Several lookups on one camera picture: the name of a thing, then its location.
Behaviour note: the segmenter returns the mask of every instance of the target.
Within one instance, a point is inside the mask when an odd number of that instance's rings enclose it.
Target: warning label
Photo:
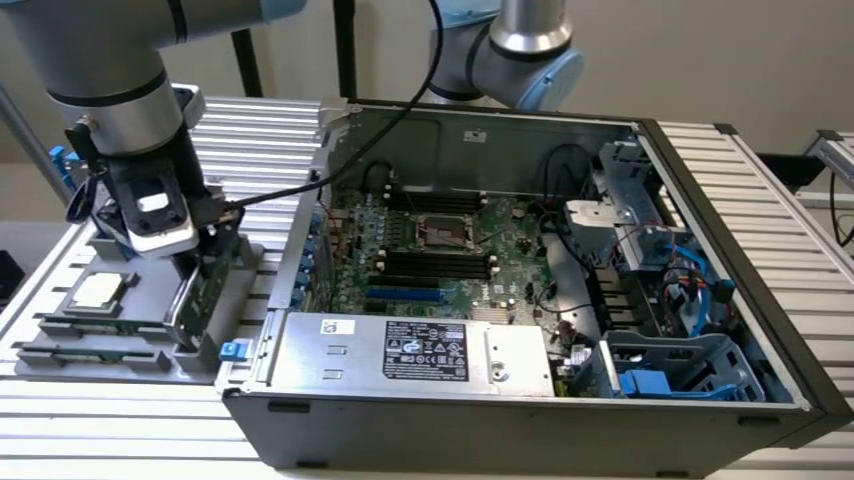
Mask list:
[[[465,326],[385,322],[383,374],[392,380],[467,382]]]

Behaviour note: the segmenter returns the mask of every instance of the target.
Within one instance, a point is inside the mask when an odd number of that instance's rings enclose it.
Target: green circuit board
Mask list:
[[[331,232],[337,245],[333,247],[336,294],[332,312],[475,319],[495,323],[504,319],[507,323],[519,325],[551,325],[554,319],[548,314],[535,317],[530,296],[526,299],[528,284],[539,293],[551,282],[546,256],[542,251],[538,255],[539,218],[527,212],[528,203],[514,197],[491,197],[476,212],[449,215],[395,211],[376,197],[359,191],[339,193]],[[471,242],[464,245],[455,238],[419,235],[424,219],[453,225],[468,223]],[[380,275],[376,269],[380,249],[495,256],[498,271],[491,272],[488,280],[439,278],[440,302],[384,301],[379,302],[377,308],[377,302],[365,298],[365,292],[373,288],[368,279]],[[365,306],[369,304],[372,308],[368,311]]]

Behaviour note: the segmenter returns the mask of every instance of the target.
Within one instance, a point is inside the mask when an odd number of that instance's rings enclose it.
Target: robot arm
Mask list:
[[[580,76],[564,0],[445,0],[445,49],[427,101],[488,96],[512,108],[556,110]]]
[[[0,0],[143,256],[193,249],[219,216],[157,50],[292,15],[305,1]]]

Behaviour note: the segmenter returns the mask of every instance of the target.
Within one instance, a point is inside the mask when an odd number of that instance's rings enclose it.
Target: black pole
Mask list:
[[[243,93],[247,97],[263,97],[261,75],[257,71],[257,59],[255,58],[255,45],[252,45],[252,32],[237,30],[231,33],[231,43],[237,56],[237,68],[240,69],[240,81]]]
[[[356,84],[356,0],[333,0],[335,52],[337,54],[337,91],[341,97],[357,98]]]

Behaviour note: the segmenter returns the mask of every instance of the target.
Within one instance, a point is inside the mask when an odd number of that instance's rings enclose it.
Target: motherboard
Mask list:
[[[531,200],[484,194],[339,192],[335,313],[551,325],[551,283]]]

